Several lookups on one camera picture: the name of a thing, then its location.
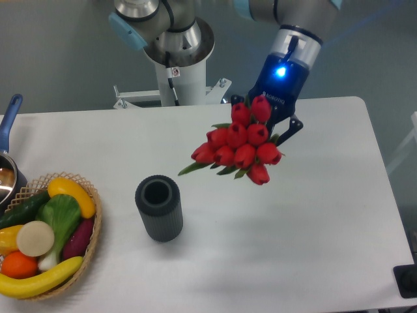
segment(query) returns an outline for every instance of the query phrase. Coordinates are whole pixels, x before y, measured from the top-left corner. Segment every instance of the purple eggplant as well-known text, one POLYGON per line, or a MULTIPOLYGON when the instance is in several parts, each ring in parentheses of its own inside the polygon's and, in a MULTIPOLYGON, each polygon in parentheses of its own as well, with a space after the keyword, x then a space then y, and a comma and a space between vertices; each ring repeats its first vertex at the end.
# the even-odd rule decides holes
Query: purple eggplant
POLYGON ((63 248, 63 260, 74 256, 84 256, 93 234, 94 219, 83 220, 63 248))

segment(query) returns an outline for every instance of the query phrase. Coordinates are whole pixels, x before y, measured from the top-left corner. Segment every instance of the yellow pepper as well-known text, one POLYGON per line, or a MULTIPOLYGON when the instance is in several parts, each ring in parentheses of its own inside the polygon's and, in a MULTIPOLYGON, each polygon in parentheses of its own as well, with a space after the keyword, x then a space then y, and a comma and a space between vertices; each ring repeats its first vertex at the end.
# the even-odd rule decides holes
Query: yellow pepper
POLYGON ((0 254, 6 256, 13 251, 19 250, 16 237, 23 225, 16 225, 0 230, 0 254))
POLYGON ((71 179, 64 177, 53 179, 48 185, 48 194, 51 198, 58 194, 68 194, 74 197, 78 202, 83 218, 91 218, 96 213, 96 206, 88 193, 71 179))

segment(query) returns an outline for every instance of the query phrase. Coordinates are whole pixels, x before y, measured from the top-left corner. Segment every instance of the black cylinder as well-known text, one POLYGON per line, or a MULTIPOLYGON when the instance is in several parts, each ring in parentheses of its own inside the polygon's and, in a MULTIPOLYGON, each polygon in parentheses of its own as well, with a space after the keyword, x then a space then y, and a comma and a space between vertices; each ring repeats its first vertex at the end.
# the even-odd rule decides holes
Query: black cylinder
POLYGON ((172 179, 163 175, 144 179, 136 190, 135 201, 152 239, 167 242, 179 235, 183 225, 180 190, 172 179))

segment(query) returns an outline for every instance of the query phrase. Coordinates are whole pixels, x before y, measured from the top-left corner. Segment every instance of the red tulip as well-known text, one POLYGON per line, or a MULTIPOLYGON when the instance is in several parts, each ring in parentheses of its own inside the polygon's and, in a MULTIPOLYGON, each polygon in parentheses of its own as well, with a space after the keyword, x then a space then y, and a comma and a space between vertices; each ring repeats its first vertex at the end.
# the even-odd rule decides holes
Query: red tulip
POLYGON ((208 143, 214 150, 227 145, 227 128, 219 128, 208 132, 207 139, 208 143))
POLYGON ((258 147, 256 156, 262 164, 277 164, 282 154, 273 143, 267 142, 258 147))
POLYGON ((214 163, 214 152, 211 150, 202 151, 196 156, 195 161, 202 164, 212 164, 214 163))
POLYGON ((268 129, 264 124, 252 124, 248 127, 248 142, 257 147, 265 143, 269 137, 268 129))
POLYGON ((246 128, 238 122, 231 123, 227 132, 227 143, 229 144, 230 148, 239 148, 247 141, 248 132, 246 131, 246 128))
POLYGON ((213 152, 214 153, 214 151, 213 151, 213 149, 211 148, 211 146, 210 146, 210 144, 208 143, 208 142, 205 142, 205 143, 203 143, 202 145, 200 145, 194 152, 193 152, 193 154, 191 155, 191 158, 193 159, 193 160, 196 160, 196 158, 197 158, 197 156, 199 155, 199 154, 201 154, 202 152, 205 152, 205 151, 211 151, 211 152, 213 152))
POLYGON ((250 123, 250 110, 243 102, 232 106, 232 122, 238 122, 245 127, 250 123))
POLYGON ((253 116, 260 123, 267 122, 271 117, 271 105, 263 95, 254 98, 252 101, 251 111, 253 116))
POLYGON ((263 164, 254 164, 247 175, 257 185, 269 182, 268 171, 263 164))
POLYGON ((214 161, 217 165, 232 166, 235 164, 235 153, 228 145, 224 145, 214 154, 214 161))
POLYGON ((256 148, 248 143, 236 150, 235 166, 237 168, 249 168, 255 162, 256 148))

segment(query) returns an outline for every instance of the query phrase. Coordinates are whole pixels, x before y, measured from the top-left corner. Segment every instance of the cucumber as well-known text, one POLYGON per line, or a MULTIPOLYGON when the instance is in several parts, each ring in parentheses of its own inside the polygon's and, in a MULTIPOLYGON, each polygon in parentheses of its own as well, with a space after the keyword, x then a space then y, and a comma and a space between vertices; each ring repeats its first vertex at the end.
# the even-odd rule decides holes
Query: cucumber
POLYGON ((0 218, 0 230, 6 227, 26 224, 35 220, 40 206, 49 200, 50 196, 47 190, 41 191, 38 194, 26 199, 13 209, 5 212, 5 214, 0 218))

